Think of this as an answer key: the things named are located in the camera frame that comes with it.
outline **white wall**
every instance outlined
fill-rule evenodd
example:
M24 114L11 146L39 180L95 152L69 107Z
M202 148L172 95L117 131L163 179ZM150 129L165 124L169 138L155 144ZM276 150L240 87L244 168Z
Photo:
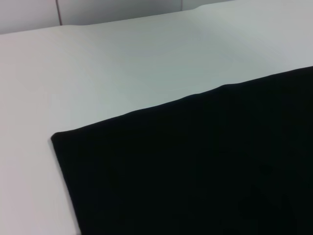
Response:
M0 34L58 25L55 0L0 0Z
M231 1L231 0L183 0L183 11L185 10L192 10L199 6L217 3L222 1Z
M181 10L181 0L59 0L63 24L120 21Z

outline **black cloth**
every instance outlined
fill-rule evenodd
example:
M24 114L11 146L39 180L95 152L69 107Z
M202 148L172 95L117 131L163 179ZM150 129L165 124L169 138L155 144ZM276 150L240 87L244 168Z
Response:
M83 235L313 234L313 67L224 85L53 146Z

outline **white table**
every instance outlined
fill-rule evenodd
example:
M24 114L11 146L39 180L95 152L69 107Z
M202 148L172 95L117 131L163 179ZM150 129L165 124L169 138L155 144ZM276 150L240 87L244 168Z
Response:
M0 234L75 235L50 136L133 110L313 65L312 0L0 36Z

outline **black fabric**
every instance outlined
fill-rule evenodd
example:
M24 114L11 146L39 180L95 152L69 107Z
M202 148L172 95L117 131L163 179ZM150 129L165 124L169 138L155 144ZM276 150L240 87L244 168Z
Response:
M83 235L308 235L312 110L313 67L52 141Z

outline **white surface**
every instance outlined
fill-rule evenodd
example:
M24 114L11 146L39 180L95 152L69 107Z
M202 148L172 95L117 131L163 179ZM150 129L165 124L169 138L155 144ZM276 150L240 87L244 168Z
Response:
M181 10L181 0L59 0L63 25L127 20Z
M218 3L223 1L231 1L231 0L183 0L183 11L192 10L199 6L211 4L211 3Z
M55 0L0 0L0 34L58 25Z
M0 36L0 234L77 232L52 134L313 65L311 0Z

